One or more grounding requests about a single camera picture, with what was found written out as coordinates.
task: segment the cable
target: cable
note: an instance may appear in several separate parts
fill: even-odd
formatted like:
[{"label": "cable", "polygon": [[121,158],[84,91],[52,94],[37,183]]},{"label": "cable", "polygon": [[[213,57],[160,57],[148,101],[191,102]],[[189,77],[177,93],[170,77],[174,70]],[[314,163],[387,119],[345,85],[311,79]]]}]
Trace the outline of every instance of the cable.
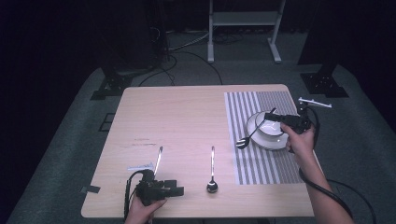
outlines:
[{"label": "cable", "polygon": [[198,38],[196,38],[196,39],[194,39],[194,40],[192,40],[192,41],[190,41],[190,42],[188,42],[188,43],[186,43],[186,44],[183,44],[183,45],[181,45],[181,46],[178,46],[178,47],[169,49],[169,51],[174,51],[174,50],[178,50],[178,49],[183,49],[183,48],[185,48],[185,47],[187,47],[187,46],[189,46],[189,45],[193,45],[193,44],[195,44],[195,43],[198,43],[199,41],[205,39],[208,35],[209,35],[209,32],[206,32],[205,35],[203,35],[203,36],[201,36],[201,37],[198,37]]},{"label": "cable", "polygon": [[341,200],[340,197],[338,197],[337,195],[335,195],[335,194],[332,193],[331,191],[329,191],[329,190],[327,190],[327,189],[325,189],[325,188],[323,188],[323,187],[321,187],[321,186],[315,184],[314,182],[308,180],[308,179],[305,177],[305,175],[304,175],[303,171],[301,170],[301,168],[298,170],[298,173],[299,173],[299,175],[300,175],[300,178],[301,178],[307,185],[311,186],[311,187],[314,188],[314,189],[317,189],[318,191],[320,191],[320,192],[326,194],[327,196],[329,196],[330,198],[332,198],[333,200],[335,200],[337,203],[339,203],[339,204],[346,210],[346,212],[347,212],[347,213],[350,215],[350,217],[353,219],[352,212],[350,211],[350,209],[349,209],[349,207],[347,206],[347,204],[344,203],[344,201]]},{"label": "cable", "polygon": [[155,42],[157,42],[160,39],[161,31],[158,28],[156,28],[156,27],[150,27],[150,30],[155,30],[158,33],[157,34],[157,38],[155,40],[151,40],[151,42],[155,43]]},{"label": "cable", "polygon": [[169,79],[171,79],[171,84],[175,85],[175,82],[174,82],[175,77],[172,76],[172,75],[170,75],[169,73],[167,73],[167,71],[171,70],[172,68],[174,68],[174,67],[177,65],[177,59],[176,59],[176,57],[174,57],[174,56],[172,56],[172,55],[169,55],[169,57],[171,57],[171,58],[173,58],[173,59],[175,60],[174,64],[172,64],[172,66],[171,66],[170,68],[168,68],[168,69],[163,69],[162,67],[160,67],[160,68],[162,69],[161,72],[157,72],[157,73],[154,73],[154,74],[152,74],[152,75],[146,77],[145,79],[143,79],[143,81],[140,82],[140,84],[138,85],[138,87],[141,87],[141,86],[143,85],[143,83],[144,83],[145,81],[147,81],[149,78],[154,77],[154,76],[157,76],[157,75],[159,75],[159,74],[161,74],[161,73],[163,73],[163,72],[165,72],[166,75],[169,76]]},{"label": "cable", "polygon": [[216,69],[212,64],[210,64],[210,63],[209,63],[207,60],[205,60],[203,57],[201,57],[201,56],[199,56],[199,55],[197,55],[197,54],[188,52],[188,51],[178,51],[178,52],[174,52],[174,53],[187,53],[187,54],[193,55],[193,56],[195,56],[195,57],[201,59],[201,60],[204,61],[207,65],[209,65],[210,67],[212,67],[213,70],[215,70],[216,74],[217,74],[218,77],[219,77],[220,85],[223,85],[223,82],[222,82],[222,79],[221,79],[221,75],[220,75],[218,69]]},{"label": "cable", "polygon": [[[312,111],[312,113],[314,113],[314,116],[315,116],[315,122],[316,122],[316,125],[314,125],[314,126],[315,126],[314,147],[315,147],[315,144],[316,144],[317,141],[318,141],[318,134],[319,134],[319,129],[320,129],[320,123],[319,123],[319,119],[318,119],[318,114],[317,114],[317,112],[316,112],[313,108],[311,108],[310,106],[307,106],[306,108],[307,108],[307,109],[310,109],[310,110]],[[352,212],[350,211],[350,209],[349,209],[349,207],[347,206],[347,204],[346,204],[340,197],[338,197],[337,195],[335,195],[335,194],[332,193],[331,191],[329,191],[329,190],[323,188],[322,186],[319,186],[319,185],[315,184],[314,182],[310,181],[309,179],[307,179],[307,178],[305,177],[303,171],[301,170],[301,168],[299,168],[299,171],[298,171],[298,172],[299,172],[300,178],[301,178],[307,185],[309,185],[310,187],[312,187],[312,188],[314,188],[314,189],[316,189],[316,190],[322,192],[323,194],[327,195],[327,196],[330,197],[331,199],[335,200],[338,204],[340,204],[340,205],[346,210],[346,212],[347,212],[347,213],[350,215],[350,217],[353,219]]]},{"label": "cable", "polygon": [[242,34],[236,34],[236,35],[239,35],[240,38],[230,34],[225,34],[225,35],[218,34],[214,36],[215,39],[213,40],[213,42],[217,45],[231,45],[236,42],[244,40],[244,36]]},{"label": "cable", "polygon": [[341,182],[338,182],[338,181],[335,181],[335,180],[332,180],[332,179],[327,179],[327,181],[333,182],[333,183],[336,183],[336,184],[339,184],[339,185],[341,185],[341,186],[344,186],[344,187],[346,187],[346,188],[348,188],[348,189],[354,191],[356,194],[358,194],[358,195],[364,200],[364,202],[367,204],[367,206],[369,207],[370,212],[371,212],[371,215],[372,215],[373,223],[374,223],[374,224],[376,223],[376,215],[375,215],[374,208],[371,206],[370,202],[363,196],[363,194],[361,194],[361,193],[358,192],[356,189],[350,187],[350,186],[347,185],[347,184],[344,184],[344,183],[341,183]]},{"label": "cable", "polygon": [[135,191],[135,189],[134,189],[134,191],[132,191],[132,194],[131,195],[129,194],[129,192],[131,191],[131,181],[132,181],[132,178],[134,178],[134,176],[137,174],[143,174],[143,173],[142,173],[142,171],[136,171],[126,181],[125,201],[124,201],[124,221],[128,217],[130,202],[131,202],[132,196],[134,195],[134,191]]}]

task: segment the metal spoon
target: metal spoon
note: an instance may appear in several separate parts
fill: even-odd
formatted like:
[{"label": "metal spoon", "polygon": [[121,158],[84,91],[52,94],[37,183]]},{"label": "metal spoon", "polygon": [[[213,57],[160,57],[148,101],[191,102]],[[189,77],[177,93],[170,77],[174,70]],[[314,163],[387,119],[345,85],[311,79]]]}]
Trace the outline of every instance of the metal spoon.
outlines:
[{"label": "metal spoon", "polygon": [[210,182],[206,186],[206,190],[209,193],[215,193],[219,189],[218,184],[215,182],[215,175],[214,175],[215,167],[214,167],[214,163],[215,163],[215,147],[212,147],[212,179],[210,180]]},{"label": "metal spoon", "polygon": [[160,150],[158,151],[157,164],[155,165],[154,176],[157,174],[158,165],[160,165],[161,154],[163,154],[163,147],[160,147]]},{"label": "metal spoon", "polygon": [[[270,112],[270,114],[274,113],[276,111],[276,108],[273,108]],[[249,142],[250,142],[250,138],[251,135],[253,135],[257,130],[259,130],[259,128],[264,124],[264,122],[266,121],[266,119],[264,119],[258,126],[257,128],[253,131],[253,133],[251,133],[248,137],[244,137],[239,139],[238,141],[236,141],[236,147],[239,149],[244,149],[245,147],[248,146]]]}]

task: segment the white plate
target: white plate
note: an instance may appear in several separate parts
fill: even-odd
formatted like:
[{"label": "white plate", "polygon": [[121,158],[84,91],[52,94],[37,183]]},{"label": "white plate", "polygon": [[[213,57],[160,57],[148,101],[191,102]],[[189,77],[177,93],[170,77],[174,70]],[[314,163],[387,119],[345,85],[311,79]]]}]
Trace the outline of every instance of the white plate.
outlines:
[{"label": "white plate", "polygon": [[[256,113],[247,120],[247,134],[250,135],[256,129],[256,117],[259,114],[260,113]],[[257,131],[251,136],[251,139],[265,149],[277,150],[285,148],[288,137],[289,136],[286,133],[283,133],[280,136],[270,136],[268,134]]]}]

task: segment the hand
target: hand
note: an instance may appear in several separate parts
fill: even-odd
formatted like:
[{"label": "hand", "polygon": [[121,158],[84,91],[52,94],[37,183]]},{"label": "hand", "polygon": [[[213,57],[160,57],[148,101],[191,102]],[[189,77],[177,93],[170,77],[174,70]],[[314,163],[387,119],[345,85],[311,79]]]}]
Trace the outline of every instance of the hand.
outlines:
[{"label": "hand", "polygon": [[149,206],[145,206],[142,204],[140,198],[134,195],[125,224],[145,224],[147,221],[148,223],[151,223],[154,218],[154,212],[165,203],[166,199],[156,201]]},{"label": "hand", "polygon": [[307,160],[315,159],[313,153],[315,128],[313,125],[301,134],[297,134],[291,127],[284,123],[280,124],[280,128],[289,135],[286,142],[286,149],[296,155],[295,160],[297,164],[303,166]]}]

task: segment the metal leg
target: metal leg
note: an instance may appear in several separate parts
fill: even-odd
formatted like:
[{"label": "metal leg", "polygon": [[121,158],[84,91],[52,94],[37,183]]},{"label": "metal leg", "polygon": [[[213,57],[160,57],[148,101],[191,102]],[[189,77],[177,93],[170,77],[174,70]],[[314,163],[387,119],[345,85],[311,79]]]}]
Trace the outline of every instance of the metal leg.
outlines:
[{"label": "metal leg", "polygon": [[207,41],[207,61],[213,63],[215,55],[213,51],[213,0],[209,3],[209,40]]},{"label": "metal leg", "polygon": [[279,52],[277,51],[275,42],[276,42],[277,32],[279,31],[280,22],[282,21],[283,9],[285,8],[285,4],[286,4],[286,0],[282,0],[282,2],[280,3],[279,11],[277,12],[276,24],[274,27],[273,35],[271,38],[268,38],[268,44],[270,45],[270,49],[274,56],[275,63],[282,62],[279,56]]}]

